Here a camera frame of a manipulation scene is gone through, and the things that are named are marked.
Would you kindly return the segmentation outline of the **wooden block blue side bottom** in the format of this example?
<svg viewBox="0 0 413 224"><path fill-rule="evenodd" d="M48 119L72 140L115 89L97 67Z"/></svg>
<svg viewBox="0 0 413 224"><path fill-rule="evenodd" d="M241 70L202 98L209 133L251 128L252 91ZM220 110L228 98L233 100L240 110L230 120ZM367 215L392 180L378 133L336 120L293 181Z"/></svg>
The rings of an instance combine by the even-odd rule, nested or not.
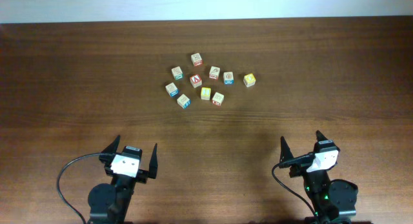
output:
<svg viewBox="0 0 413 224"><path fill-rule="evenodd" d="M191 104L191 100L186 95L182 94L178 97L177 104L183 109L186 109Z"/></svg>

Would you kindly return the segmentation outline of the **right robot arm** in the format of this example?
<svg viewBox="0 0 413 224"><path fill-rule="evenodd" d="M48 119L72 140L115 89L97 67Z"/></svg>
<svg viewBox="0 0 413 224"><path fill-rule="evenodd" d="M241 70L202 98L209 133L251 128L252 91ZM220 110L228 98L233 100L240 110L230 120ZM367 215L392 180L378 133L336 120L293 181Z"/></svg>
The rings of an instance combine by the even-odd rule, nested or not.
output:
<svg viewBox="0 0 413 224"><path fill-rule="evenodd" d="M328 171L337 165L339 147L320 131L316 131L313 151L302 156L293 156L284 137L280 142L280 159L274 168L288 168L291 178L303 178L309 201L282 182L279 184L309 207L312 216L306 217L305 223L350 223L356 215L358 186L343 179L331 180L328 176Z"/></svg>

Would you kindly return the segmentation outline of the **wooden block green side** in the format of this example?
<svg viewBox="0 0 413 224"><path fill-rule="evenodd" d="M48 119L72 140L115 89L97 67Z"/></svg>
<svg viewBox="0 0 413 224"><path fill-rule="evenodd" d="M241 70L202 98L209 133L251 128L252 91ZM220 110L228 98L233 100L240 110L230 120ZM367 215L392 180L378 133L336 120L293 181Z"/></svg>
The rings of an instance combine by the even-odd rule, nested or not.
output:
<svg viewBox="0 0 413 224"><path fill-rule="evenodd" d="M179 80L183 78L183 71L180 66L172 68L171 72L175 80Z"/></svg>

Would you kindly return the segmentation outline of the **wooden block red side bottom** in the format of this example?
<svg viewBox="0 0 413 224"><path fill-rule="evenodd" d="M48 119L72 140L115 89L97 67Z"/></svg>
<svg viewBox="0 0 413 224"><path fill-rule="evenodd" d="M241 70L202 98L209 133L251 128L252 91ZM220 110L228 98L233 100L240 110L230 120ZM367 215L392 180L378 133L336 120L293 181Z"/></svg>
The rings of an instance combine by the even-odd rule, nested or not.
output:
<svg viewBox="0 0 413 224"><path fill-rule="evenodd" d="M214 105L221 106L224 98L225 98L225 96L223 94L220 94L219 92L216 92L214 94L213 98L212 98L212 103Z"/></svg>

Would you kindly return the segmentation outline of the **wooden block blue side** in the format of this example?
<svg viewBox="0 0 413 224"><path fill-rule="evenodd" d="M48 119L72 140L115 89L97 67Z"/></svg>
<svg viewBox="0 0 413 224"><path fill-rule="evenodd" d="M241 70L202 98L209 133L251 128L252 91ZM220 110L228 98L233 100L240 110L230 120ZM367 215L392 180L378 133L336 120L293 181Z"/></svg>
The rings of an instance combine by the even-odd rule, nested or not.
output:
<svg viewBox="0 0 413 224"><path fill-rule="evenodd" d="M233 72L224 72L223 73L223 81L224 81L225 85L232 85L234 83Z"/></svg>
<svg viewBox="0 0 413 224"><path fill-rule="evenodd" d="M168 84L165 88L170 97L174 97L179 93L179 89L174 83Z"/></svg>
<svg viewBox="0 0 413 224"><path fill-rule="evenodd" d="M191 100L186 95L182 94L178 97L177 104L183 109L186 109L191 104Z"/></svg>

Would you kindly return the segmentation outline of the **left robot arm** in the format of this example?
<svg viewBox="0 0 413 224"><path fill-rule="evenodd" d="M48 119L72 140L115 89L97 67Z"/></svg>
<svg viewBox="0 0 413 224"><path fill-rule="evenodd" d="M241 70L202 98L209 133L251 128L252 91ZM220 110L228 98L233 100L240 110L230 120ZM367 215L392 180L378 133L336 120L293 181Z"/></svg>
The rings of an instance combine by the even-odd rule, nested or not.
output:
<svg viewBox="0 0 413 224"><path fill-rule="evenodd" d="M135 186L145 184L157 177L157 145L154 146L149 169L140 168L143 151L140 148L125 146L118 153L120 137L109 144L100 154L110 183L96 185L88 195L90 207L89 223L124 223Z"/></svg>

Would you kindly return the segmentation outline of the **wooden block red side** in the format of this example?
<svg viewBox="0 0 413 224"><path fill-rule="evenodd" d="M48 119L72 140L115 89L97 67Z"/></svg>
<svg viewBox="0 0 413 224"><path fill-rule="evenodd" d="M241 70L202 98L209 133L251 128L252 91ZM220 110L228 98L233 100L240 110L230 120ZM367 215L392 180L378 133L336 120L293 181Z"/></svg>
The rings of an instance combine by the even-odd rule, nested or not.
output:
<svg viewBox="0 0 413 224"><path fill-rule="evenodd" d="M218 80L219 74L220 74L220 68L216 66L211 66L210 72L209 72L209 78Z"/></svg>
<svg viewBox="0 0 413 224"><path fill-rule="evenodd" d="M203 64L203 59L202 59L200 53L192 54L192 55L190 56L190 58L191 58L192 64L193 64L194 66L199 66L199 65L202 65L202 64Z"/></svg>
<svg viewBox="0 0 413 224"><path fill-rule="evenodd" d="M223 94L220 94L219 92L216 92L214 94L213 98L212 98L212 103L214 105L221 106L224 98L225 98L225 96Z"/></svg>

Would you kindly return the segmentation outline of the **red letter A block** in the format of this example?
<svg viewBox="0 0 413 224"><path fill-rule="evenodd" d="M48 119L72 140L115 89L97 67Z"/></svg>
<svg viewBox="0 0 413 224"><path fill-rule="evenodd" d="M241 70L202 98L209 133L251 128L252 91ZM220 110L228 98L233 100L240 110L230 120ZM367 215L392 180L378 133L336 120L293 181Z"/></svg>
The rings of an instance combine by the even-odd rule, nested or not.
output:
<svg viewBox="0 0 413 224"><path fill-rule="evenodd" d="M190 77L190 83L194 88L197 88L202 85L202 79L199 74L195 74Z"/></svg>

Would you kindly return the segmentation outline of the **yellow letter O block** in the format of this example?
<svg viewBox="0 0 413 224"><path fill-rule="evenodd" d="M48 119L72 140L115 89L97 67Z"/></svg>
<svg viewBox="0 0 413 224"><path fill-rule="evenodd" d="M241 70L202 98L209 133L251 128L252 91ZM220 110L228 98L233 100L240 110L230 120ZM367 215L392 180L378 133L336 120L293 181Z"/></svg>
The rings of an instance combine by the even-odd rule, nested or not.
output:
<svg viewBox="0 0 413 224"><path fill-rule="evenodd" d="M250 73L250 74L247 74L247 75L244 76L243 82L244 82L246 87L251 87L251 86L255 85L256 78L253 75L253 73Z"/></svg>

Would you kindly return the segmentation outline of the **wooden block red side right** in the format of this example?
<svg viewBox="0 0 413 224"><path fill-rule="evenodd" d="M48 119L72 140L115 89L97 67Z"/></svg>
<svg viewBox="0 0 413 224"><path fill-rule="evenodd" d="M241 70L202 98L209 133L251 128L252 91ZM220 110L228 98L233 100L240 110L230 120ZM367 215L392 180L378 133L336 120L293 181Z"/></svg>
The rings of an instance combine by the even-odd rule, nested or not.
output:
<svg viewBox="0 0 413 224"><path fill-rule="evenodd" d="M220 68L216 66L211 66L210 72L209 72L209 78L218 80L219 74L220 74Z"/></svg>

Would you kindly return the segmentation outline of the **yellow top block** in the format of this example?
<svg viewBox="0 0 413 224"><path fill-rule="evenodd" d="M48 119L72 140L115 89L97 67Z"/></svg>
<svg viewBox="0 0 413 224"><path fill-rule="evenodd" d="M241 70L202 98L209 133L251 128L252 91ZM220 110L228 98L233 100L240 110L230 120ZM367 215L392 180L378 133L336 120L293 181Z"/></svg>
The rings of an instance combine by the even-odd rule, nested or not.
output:
<svg viewBox="0 0 413 224"><path fill-rule="evenodd" d="M201 88L201 99L202 100L209 100L211 96L211 88L202 87Z"/></svg>

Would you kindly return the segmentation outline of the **top wooden block red side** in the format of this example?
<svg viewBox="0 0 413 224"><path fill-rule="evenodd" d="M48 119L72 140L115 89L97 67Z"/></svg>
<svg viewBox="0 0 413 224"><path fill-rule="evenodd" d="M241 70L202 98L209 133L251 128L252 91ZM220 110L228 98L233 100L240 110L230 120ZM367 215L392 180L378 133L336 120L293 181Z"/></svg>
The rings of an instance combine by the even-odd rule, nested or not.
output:
<svg viewBox="0 0 413 224"><path fill-rule="evenodd" d="M202 59L200 53L192 54L192 55L190 56L190 58L191 58L192 64L193 64L194 66L199 66L199 65L202 65L202 64L203 64L203 59Z"/></svg>

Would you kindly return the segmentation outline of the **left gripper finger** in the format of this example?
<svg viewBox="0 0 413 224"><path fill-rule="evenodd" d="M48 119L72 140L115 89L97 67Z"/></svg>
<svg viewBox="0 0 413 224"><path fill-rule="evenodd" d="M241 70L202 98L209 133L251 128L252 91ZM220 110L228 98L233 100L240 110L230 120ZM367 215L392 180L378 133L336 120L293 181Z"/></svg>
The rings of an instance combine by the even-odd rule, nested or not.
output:
<svg viewBox="0 0 413 224"><path fill-rule="evenodd" d="M150 163L149 163L149 171L148 171L148 177L151 179L156 179L157 177L157 168L158 168L158 162L157 162L157 143L154 145L154 149L152 151L152 156L150 158Z"/></svg>
<svg viewBox="0 0 413 224"><path fill-rule="evenodd" d="M107 146L101 153L102 154L115 154L117 152L117 148L119 146L121 136L118 135L109 146Z"/></svg>

